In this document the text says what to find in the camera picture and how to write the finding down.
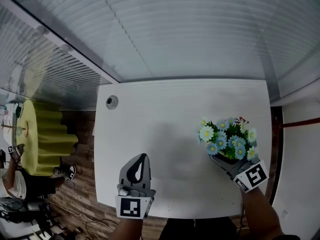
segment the artificial flower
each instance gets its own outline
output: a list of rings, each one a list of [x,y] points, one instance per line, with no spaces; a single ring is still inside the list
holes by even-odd
[[[206,146],[206,152],[211,156],[215,156],[218,153],[217,145],[215,143],[208,143]]]
[[[245,146],[246,145],[246,141],[243,138],[236,138],[235,139],[235,147],[240,147],[240,146]]]
[[[218,138],[227,139],[227,134],[224,131],[218,131]]]
[[[240,132],[244,134],[246,132],[246,130],[247,130],[246,129],[246,123],[245,122],[241,122],[240,123]]]
[[[207,123],[209,123],[209,120],[206,117],[202,117],[201,126],[205,126]]]
[[[197,129],[197,133],[198,133],[198,134],[200,133],[201,128],[202,128],[202,125],[200,125],[200,126],[198,127],[198,129]]]
[[[214,129],[211,126],[203,126],[199,133],[200,139],[208,142],[214,136]]]
[[[257,130],[255,128],[251,128],[248,131],[248,142],[252,143],[255,142],[257,139]]]
[[[196,137],[196,142],[201,145],[202,143],[202,140],[200,139],[200,136],[199,136],[199,131],[197,130],[196,133],[195,133],[195,137]]]
[[[233,117],[229,117],[226,121],[229,123],[229,125],[234,125],[236,122],[236,120]]]
[[[229,139],[229,141],[228,141],[228,146],[229,146],[229,148],[233,148],[235,145],[236,145],[236,139],[238,138],[238,136],[236,136],[236,135],[233,135],[230,139]]]
[[[235,147],[235,157],[238,158],[239,160],[242,160],[246,155],[246,148],[245,146],[236,146]]]
[[[223,137],[218,137],[215,140],[215,144],[218,147],[218,150],[224,150],[227,146],[227,139]]]
[[[216,127],[220,130],[220,131],[225,131],[226,129],[228,129],[229,127],[229,123],[226,120],[220,120],[216,123]]]
[[[246,158],[248,160],[255,158],[257,151],[258,151],[258,149],[256,146],[250,147],[249,150],[247,151],[248,155],[246,156]]]

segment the white wall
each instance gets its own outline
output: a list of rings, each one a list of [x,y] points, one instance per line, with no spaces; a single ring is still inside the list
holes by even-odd
[[[320,117],[316,97],[284,106],[284,122]],[[284,233],[310,240],[320,228],[319,176],[320,124],[286,128],[280,180],[273,203]]]

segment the person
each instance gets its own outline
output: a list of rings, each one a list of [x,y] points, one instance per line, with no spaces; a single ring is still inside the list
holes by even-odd
[[[59,177],[32,176],[24,169],[16,170],[16,164],[24,153],[24,144],[17,146],[11,154],[9,168],[4,168],[4,161],[0,162],[0,198],[19,198],[27,201],[36,200],[40,196],[55,194],[65,181],[71,181],[76,174],[76,166],[73,164],[67,171],[60,167],[53,171]]]
[[[248,193],[241,190],[242,202],[250,233],[259,240],[299,240],[295,235],[285,235],[279,218],[257,187]],[[121,219],[110,240],[139,240],[142,219]],[[237,228],[228,217],[210,219],[169,218],[159,240],[228,239],[236,240]]]

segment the round hole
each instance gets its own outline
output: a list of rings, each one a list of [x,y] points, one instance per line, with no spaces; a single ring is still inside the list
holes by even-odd
[[[118,98],[117,98],[117,96],[114,96],[114,95],[109,96],[106,99],[105,105],[109,110],[115,109],[118,106]]]

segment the flower pot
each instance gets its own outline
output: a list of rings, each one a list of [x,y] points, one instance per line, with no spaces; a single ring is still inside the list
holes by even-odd
[[[219,152],[219,153],[216,154],[215,156],[216,156],[217,158],[219,158],[220,160],[228,163],[229,165],[235,165],[235,164],[239,161],[239,159],[230,159],[230,158],[224,156],[224,155],[221,154],[221,153],[222,153],[222,152]]]

